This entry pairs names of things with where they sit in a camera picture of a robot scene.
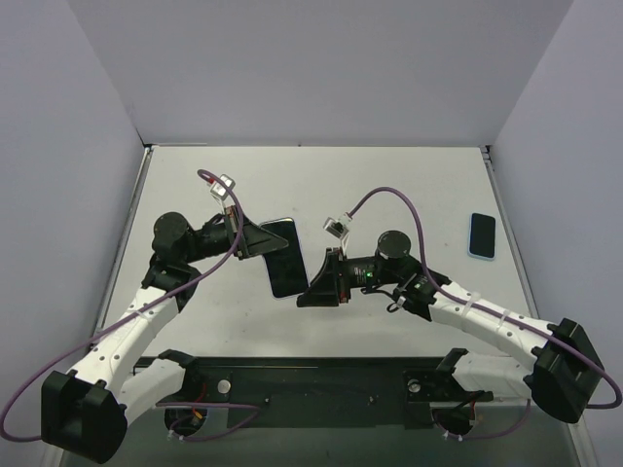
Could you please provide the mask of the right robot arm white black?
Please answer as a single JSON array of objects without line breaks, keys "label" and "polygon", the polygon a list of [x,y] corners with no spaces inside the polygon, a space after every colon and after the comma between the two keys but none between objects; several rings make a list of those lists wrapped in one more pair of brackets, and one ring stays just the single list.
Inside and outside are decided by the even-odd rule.
[{"label": "right robot arm white black", "polygon": [[604,368],[583,327],[567,318],[555,324],[488,302],[443,274],[425,271],[410,249],[410,238],[400,231],[382,233],[371,257],[350,259],[342,248],[329,248],[297,305],[344,305],[354,288],[372,294],[390,285],[388,311],[405,310],[453,327],[499,352],[451,351],[434,376],[441,395],[456,398],[464,391],[483,391],[530,399],[562,422],[577,422]]}]

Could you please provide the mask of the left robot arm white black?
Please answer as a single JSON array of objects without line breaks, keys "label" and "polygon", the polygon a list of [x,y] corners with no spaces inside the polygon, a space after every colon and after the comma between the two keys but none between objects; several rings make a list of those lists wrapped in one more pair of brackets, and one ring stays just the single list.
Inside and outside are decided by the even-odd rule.
[{"label": "left robot arm white black", "polygon": [[122,398],[125,381],[150,342],[193,297],[201,279],[193,264],[229,254],[244,260],[288,245],[233,206],[199,230],[180,213],[160,216],[149,268],[127,311],[67,373],[53,371],[44,380],[43,441],[98,464],[107,462],[121,446],[136,406]]}]

